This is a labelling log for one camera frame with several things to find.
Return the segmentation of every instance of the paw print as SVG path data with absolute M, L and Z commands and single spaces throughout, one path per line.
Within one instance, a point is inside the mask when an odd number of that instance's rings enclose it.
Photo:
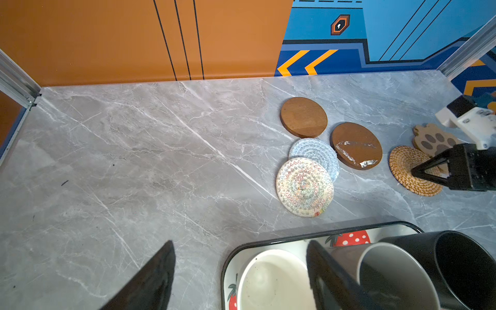
M 415 137 L 413 145 L 427 155 L 434 157 L 445 150 L 452 148 L 455 144 L 460 143 L 454 135 L 439 129 L 435 124 L 427 124 L 423 127 L 415 126 L 413 129 Z M 440 166 L 443 173 L 448 173 L 447 165 Z

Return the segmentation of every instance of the mug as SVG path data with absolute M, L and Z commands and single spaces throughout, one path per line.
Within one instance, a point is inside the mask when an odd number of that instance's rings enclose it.
M 238 280 L 238 310 L 314 310 L 307 266 L 281 249 L 255 256 Z
M 384 310 L 439 310 L 434 285 L 405 250 L 389 243 L 327 249 Z
M 410 253 L 426 270 L 441 307 L 496 309 L 496 262 L 469 236 L 456 231 L 384 238 Z

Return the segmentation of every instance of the strawberry tray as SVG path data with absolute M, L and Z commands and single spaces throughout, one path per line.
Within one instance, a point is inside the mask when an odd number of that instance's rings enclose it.
M 294 237 L 258 241 L 241 245 L 229 254 L 221 273 L 222 310 L 237 310 L 236 282 L 241 268 L 255 255 L 268 249 L 283 249 L 306 263 L 307 246 L 316 240 L 323 247 L 346 247 L 375 243 L 386 237 L 422 233 L 417 226 L 403 221 L 364 225 Z

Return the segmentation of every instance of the black tray rim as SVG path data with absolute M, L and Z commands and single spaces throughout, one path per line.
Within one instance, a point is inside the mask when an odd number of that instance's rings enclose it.
M 340 229 L 335 229 L 335 230 L 328 230 L 324 232 L 317 232 L 317 233 L 309 233 L 309 234 L 304 234 L 304 235 L 298 235 L 298 236 L 291 236 L 291 237 L 282 237 L 282 238 L 276 238 L 276 239 L 269 239 L 269 240 L 263 240 L 263 241 L 255 241 L 255 242 L 249 242 L 242 244 L 235 248 L 228 256 L 226 261 L 224 262 L 224 266 L 222 267 L 222 272 L 220 275 L 220 292 L 221 292 L 221 305 L 222 305 L 222 310 L 226 310 L 226 305 L 224 302 L 224 276 L 226 275 L 226 270 L 227 266 L 231 262 L 234 256 L 238 254 L 239 252 L 247 249 L 247 248 L 257 248 L 257 247 L 264 247 L 264 246 L 269 246 L 274 242 L 279 243 L 287 243 L 287 242 L 293 242 L 293 241 L 298 241 L 302 239 L 310 239 L 310 238 L 319 238 L 319 237 L 324 237 L 328 235 L 337 235 L 337 234 L 343 234 L 346 232 L 355 232 L 355 231 L 360 231 L 360 230 L 366 230 L 366 229 L 373 229 L 373 228 L 381 228 L 381 227 L 386 227 L 386 226 L 393 226 L 393 225 L 404 225 L 407 227 L 410 227 L 411 229 L 415 230 L 417 233 L 423 233 L 424 231 L 420 229 L 417 225 L 414 225 L 410 222 L 406 221 L 392 221 L 392 222 L 384 222 L 380 224 L 369 224 L 369 225 L 361 225 L 361 226 L 355 226 L 355 227 L 349 227 L 349 228 L 340 228 Z

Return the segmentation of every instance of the blue woven coaster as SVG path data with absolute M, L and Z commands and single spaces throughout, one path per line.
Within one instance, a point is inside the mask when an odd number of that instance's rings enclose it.
M 336 151 L 322 140 L 305 138 L 296 141 L 289 150 L 288 159 L 296 157 L 310 158 L 323 166 L 334 182 L 338 178 L 339 164 Z

